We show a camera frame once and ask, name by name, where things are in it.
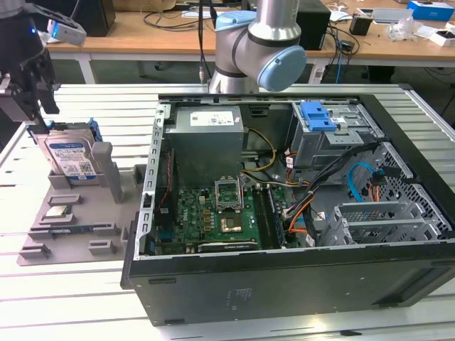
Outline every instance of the sticker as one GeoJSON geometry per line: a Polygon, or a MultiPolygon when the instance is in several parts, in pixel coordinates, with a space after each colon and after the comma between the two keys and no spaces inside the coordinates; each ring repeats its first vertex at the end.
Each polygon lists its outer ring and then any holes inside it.
{"type": "Polygon", "coordinates": [[[318,212],[318,217],[314,218],[315,222],[320,222],[321,220],[326,220],[326,213],[325,212],[318,212]]]}
{"type": "Polygon", "coordinates": [[[294,168],[294,159],[290,156],[286,158],[286,167],[287,168],[294,168]]]}
{"type": "Polygon", "coordinates": [[[85,157],[85,147],[81,143],[49,144],[50,153],[63,174],[76,180],[89,180],[96,176],[92,162],[85,157]]]}
{"type": "Polygon", "coordinates": [[[332,117],[330,119],[334,124],[346,123],[346,120],[343,117],[332,117]]]}
{"type": "Polygon", "coordinates": [[[69,229],[52,229],[52,233],[71,233],[69,229]]]}
{"type": "Polygon", "coordinates": [[[233,126],[232,112],[193,112],[190,117],[191,126],[233,126]]]}
{"type": "Polygon", "coordinates": [[[314,239],[311,238],[311,236],[309,234],[306,235],[306,245],[308,245],[309,247],[314,247],[315,243],[314,243],[314,239]]]}
{"type": "Polygon", "coordinates": [[[226,310],[239,310],[248,305],[252,299],[253,289],[231,289],[227,291],[226,310]]]}

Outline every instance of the cpu chip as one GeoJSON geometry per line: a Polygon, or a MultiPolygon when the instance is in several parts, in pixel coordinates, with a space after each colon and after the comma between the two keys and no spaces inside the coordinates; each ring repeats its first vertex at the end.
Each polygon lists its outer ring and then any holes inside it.
{"type": "Polygon", "coordinates": [[[220,215],[222,233],[241,233],[242,216],[237,213],[222,213],[220,215]]]}

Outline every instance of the yellow wire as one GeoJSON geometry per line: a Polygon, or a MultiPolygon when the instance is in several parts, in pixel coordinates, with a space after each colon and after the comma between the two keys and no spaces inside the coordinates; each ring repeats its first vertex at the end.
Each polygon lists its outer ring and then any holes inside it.
{"type": "Polygon", "coordinates": [[[250,128],[250,130],[254,131],[256,134],[258,134],[259,136],[261,136],[264,141],[267,142],[267,144],[270,146],[270,148],[272,149],[272,152],[273,152],[273,157],[272,159],[270,160],[270,162],[265,165],[265,166],[262,166],[262,167],[258,167],[258,168],[253,168],[253,169],[242,169],[241,172],[244,173],[244,172],[260,172],[260,171],[266,171],[267,169],[269,169],[270,167],[273,166],[273,164],[275,163],[275,160],[277,159],[277,150],[273,147],[272,145],[272,142],[270,142],[270,140],[265,137],[264,134],[262,134],[260,131],[256,130],[256,129],[253,129],[253,128],[250,128]]]}

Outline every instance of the hard disk label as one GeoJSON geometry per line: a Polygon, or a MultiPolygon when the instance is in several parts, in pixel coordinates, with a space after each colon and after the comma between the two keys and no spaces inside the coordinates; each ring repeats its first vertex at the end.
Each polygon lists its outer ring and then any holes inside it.
{"type": "Polygon", "coordinates": [[[83,144],[50,144],[49,147],[55,161],[67,177],[87,180],[96,176],[92,162],[85,157],[83,144]]]}
{"type": "Polygon", "coordinates": [[[232,112],[193,112],[190,117],[191,126],[233,126],[232,112]]]}

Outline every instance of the white table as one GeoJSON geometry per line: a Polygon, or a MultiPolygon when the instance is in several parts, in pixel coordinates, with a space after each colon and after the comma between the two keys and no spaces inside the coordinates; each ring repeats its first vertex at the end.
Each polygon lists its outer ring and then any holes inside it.
{"type": "MultiPolygon", "coordinates": [[[[143,163],[149,149],[157,93],[202,92],[199,85],[68,85],[55,98],[56,121],[96,118],[114,146],[120,170],[143,163]]],[[[421,149],[453,153],[453,131],[431,108],[395,85],[302,85],[304,93],[373,93],[421,149]]],[[[438,160],[432,163],[437,168],[438,160]]],[[[411,308],[308,315],[154,328],[133,291],[119,286],[122,261],[50,266],[16,265],[48,188],[50,167],[24,131],[0,155],[0,340],[448,340],[455,336],[455,280],[411,308]]],[[[448,176],[454,169],[442,169],[448,176]]]]}

